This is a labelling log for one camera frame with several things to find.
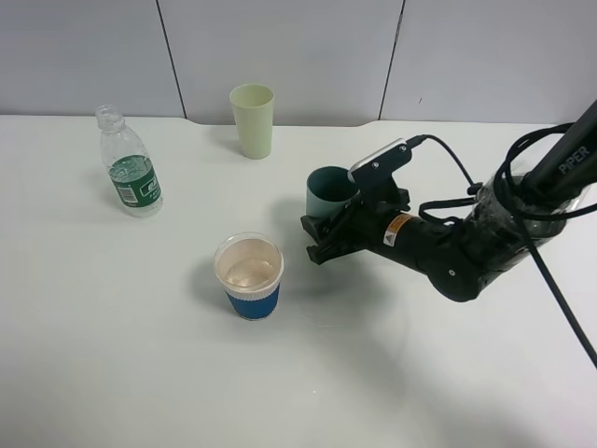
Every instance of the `warning label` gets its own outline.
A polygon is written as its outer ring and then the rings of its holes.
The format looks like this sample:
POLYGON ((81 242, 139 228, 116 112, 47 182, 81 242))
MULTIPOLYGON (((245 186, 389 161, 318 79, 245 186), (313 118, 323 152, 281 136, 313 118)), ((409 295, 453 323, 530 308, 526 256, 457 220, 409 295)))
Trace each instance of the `warning label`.
POLYGON ((398 235, 398 232, 400 231, 402 226, 404 226, 404 224, 412 217, 412 215, 401 213, 400 215, 392 219, 392 222, 385 230, 385 234, 383 235, 383 243, 385 245, 389 245, 390 247, 394 247, 394 243, 396 242, 396 236, 398 235))

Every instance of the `white table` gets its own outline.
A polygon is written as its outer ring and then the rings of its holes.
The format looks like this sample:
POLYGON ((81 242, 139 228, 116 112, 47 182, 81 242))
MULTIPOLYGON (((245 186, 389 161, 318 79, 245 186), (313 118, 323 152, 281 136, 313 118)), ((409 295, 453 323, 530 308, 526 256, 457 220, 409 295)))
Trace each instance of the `white table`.
MULTIPOLYGON (((145 220, 118 208, 95 119, 0 118, 2 448, 595 446, 597 374, 529 259, 461 304, 370 253, 316 266, 299 223, 319 166, 434 133, 486 180, 538 126, 276 128, 249 161, 231 127, 128 123, 164 192, 145 220), (285 255, 260 322, 212 272, 240 231, 285 255)), ((414 210, 466 187, 431 142, 395 178, 414 210)), ((596 224, 542 249, 594 343, 596 224)))

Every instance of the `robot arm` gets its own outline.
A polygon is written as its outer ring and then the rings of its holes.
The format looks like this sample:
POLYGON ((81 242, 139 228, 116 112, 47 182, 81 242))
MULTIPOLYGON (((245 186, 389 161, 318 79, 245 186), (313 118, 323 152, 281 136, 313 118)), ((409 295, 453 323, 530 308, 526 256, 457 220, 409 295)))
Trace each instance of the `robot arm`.
MULTIPOLYGON (((396 140, 351 168, 349 178, 359 193, 340 214, 333 219, 301 218, 303 229, 316 242, 307 248, 309 257, 321 264, 366 249, 424 273, 451 300, 475 299, 528 255, 519 228, 504 207, 505 189, 514 187, 512 197, 524 216, 537 217, 524 224, 535 245, 542 245, 565 227, 565 220, 549 217, 560 214, 586 186, 597 182, 597 102, 576 123, 544 134, 556 132, 565 134, 533 171, 511 177, 511 182, 498 172, 482 188, 469 189, 476 193, 474 199, 440 203, 474 204, 464 220, 430 220, 424 210, 422 217, 406 213, 409 193, 396 185, 392 173, 411 160, 414 147, 435 137, 396 140)), ((540 133, 526 135, 517 144, 530 146, 532 135, 540 133)))

